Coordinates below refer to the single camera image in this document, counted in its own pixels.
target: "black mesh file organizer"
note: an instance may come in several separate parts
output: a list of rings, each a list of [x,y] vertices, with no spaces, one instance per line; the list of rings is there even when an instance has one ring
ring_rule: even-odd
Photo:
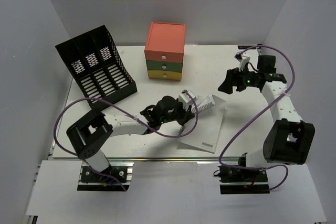
[[[137,92],[106,26],[67,40],[56,49],[85,97],[117,103]],[[108,107],[101,102],[88,102],[92,109]]]

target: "white wall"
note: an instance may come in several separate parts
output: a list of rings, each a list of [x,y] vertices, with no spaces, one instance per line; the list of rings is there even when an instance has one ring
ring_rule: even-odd
[[[17,224],[69,88],[54,48],[68,35],[50,0],[0,6],[0,222]]]
[[[282,49],[294,64],[297,81],[291,97],[303,119],[316,127],[308,167],[330,223],[336,223],[335,18],[336,0],[287,0],[265,39],[265,45]],[[289,76],[284,61],[278,63]]]
[[[117,44],[144,45],[150,22],[187,24],[188,44],[259,43],[285,0],[51,0],[71,37],[105,24]]]

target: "green drawer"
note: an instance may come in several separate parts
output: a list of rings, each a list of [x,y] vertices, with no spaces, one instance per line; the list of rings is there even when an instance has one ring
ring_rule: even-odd
[[[156,61],[156,60],[147,60],[146,65],[148,70],[166,70],[174,72],[182,72],[182,66],[183,66],[182,63]]]

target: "yellow drawer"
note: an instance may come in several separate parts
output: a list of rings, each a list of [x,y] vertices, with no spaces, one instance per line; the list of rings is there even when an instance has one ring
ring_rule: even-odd
[[[180,81],[182,79],[182,73],[180,72],[172,72],[164,70],[147,70],[147,72],[148,77],[152,79],[167,79],[177,81]]]

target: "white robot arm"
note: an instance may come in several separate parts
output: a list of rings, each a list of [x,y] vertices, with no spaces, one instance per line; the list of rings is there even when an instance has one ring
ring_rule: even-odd
[[[256,87],[268,104],[285,92],[287,81],[282,74],[276,73],[275,56],[259,56],[257,72],[248,70],[248,56],[237,54],[235,58],[240,62],[239,68],[227,71],[219,91],[232,94],[233,87],[239,92],[247,87]],[[302,120],[287,95],[270,110],[274,125],[263,147],[253,153],[243,154],[238,162],[240,166],[267,168],[305,163],[315,133],[314,126]]]
[[[140,112],[138,117],[147,122],[143,125],[128,116],[113,115],[109,122],[105,115],[96,110],[91,110],[74,123],[68,130],[67,135],[79,159],[97,172],[110,174],[110,164],[101,151],[106,140],[118,135],[146,135],[152,133],[148,126],[159,130],[163,123],[176,121],[184,125],[195,115],[191,111],[192,99],[196,96],[188,91],[181,93],[178,99],[165,96],[156,105],[150,105]]]

